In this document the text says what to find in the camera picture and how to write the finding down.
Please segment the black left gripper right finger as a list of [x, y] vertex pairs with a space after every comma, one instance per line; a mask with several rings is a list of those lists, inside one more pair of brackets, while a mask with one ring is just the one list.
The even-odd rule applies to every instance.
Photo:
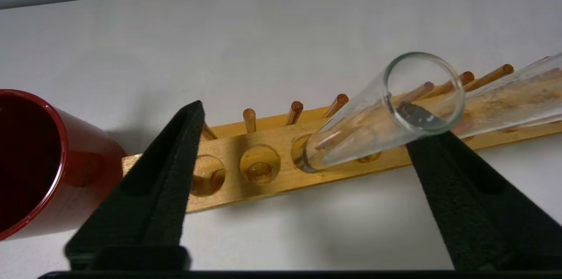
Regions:
[[456, 135], [406, 149], [457, 271], [560, 271], [561, 225]]

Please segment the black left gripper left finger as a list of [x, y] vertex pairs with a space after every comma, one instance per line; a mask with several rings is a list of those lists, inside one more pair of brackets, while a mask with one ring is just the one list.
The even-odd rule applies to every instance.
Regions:
[[65, 246], [71, 269], [189, 269], [180, 244], [204, 125], [185, 105]]

